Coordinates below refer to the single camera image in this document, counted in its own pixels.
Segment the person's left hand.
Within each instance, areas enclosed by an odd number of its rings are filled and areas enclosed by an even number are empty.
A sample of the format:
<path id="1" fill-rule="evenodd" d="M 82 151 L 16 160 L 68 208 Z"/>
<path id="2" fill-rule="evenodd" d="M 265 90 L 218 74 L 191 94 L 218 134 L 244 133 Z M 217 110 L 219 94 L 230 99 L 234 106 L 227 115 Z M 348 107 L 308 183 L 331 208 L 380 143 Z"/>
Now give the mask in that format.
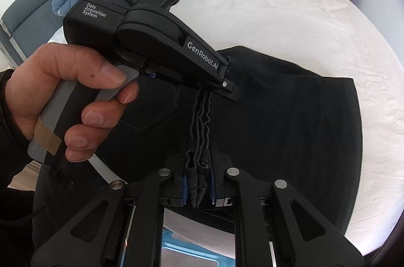
<path id="1" fill-rule="evenodd" d="M 67 130 L 67 160 L 89 160 L 118 124 L 127 104 L 139 94 L 136 81 L 126 83 L 125 74 L 97 51 L 78 45 L 46 43 L 40 46 L 6 82 L 5 99 L 14 124 L 32 140 L 36 122 L 61 80 L 78 81 L 93 89 L 118 89 L 110 101 L 87 105 L 82 122 Z"/>

